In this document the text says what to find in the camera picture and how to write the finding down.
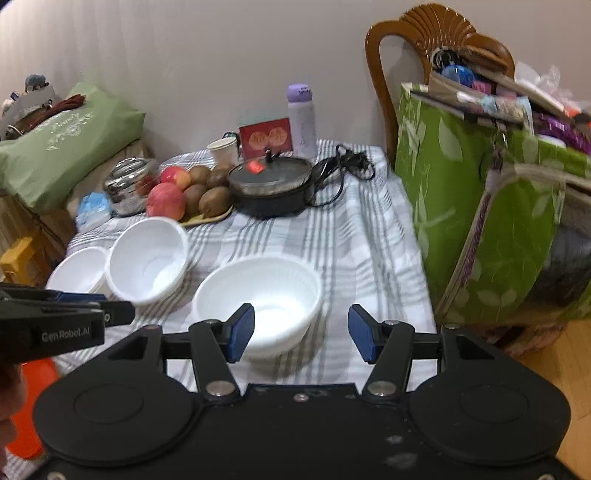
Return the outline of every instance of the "apple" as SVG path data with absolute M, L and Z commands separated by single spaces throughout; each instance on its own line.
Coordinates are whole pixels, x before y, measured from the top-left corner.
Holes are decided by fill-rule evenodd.
M 159 183 L 146 199 L 146 213 L 149 217 L 183 218 L 187 200 L 183 191 L 174 183 Z
M 160 183 L 174 183 L 178 188 L 184 190 L 191 185 L 191 175 L 184 168 L 173 165 L 162 171 Z

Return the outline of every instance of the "black electric pot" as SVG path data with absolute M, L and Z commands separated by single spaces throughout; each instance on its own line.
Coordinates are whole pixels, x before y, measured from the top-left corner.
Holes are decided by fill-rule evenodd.
M 305 158 L 271 156 L 251 160 L 230 170 L 228 182 L 239 212 L 257 218 L 293 215 L 314 196 L 312 163 Z

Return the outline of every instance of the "water bottle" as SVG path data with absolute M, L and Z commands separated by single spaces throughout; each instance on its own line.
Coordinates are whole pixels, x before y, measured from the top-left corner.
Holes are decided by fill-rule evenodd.
M 316 158 L 316 119 L 312 90 L 303 83 L 289 85 L 287 89 L 287 110 L 290 117 L 291 140 L 294 155 Z

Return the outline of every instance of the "red cloth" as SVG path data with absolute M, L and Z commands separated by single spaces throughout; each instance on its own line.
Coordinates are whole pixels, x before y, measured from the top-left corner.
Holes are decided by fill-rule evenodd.
M 42 124 L 48 118 L 51 118 L 52 116 L 57 115 L 64 110 L 74 110 L 78 107 L 81 107 L 84 104 L 85 99 L 86 97 L 84 95 L 80 95 L 78 93 L 71 96 L 70 98 L 67 98 L 66 100 L 56 103 L 44 115 L 41 115 L 40 117 L 33 120 L 29 124 L 29 129 L 33 130 L 37 125 Z

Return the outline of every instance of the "purple bottle cap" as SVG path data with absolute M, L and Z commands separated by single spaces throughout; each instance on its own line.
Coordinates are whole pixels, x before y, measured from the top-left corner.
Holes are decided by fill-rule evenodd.
M 292 103 L 309 102 L 312 90 L 305 83 L 294 83 L 287 88 L 287 101 Z

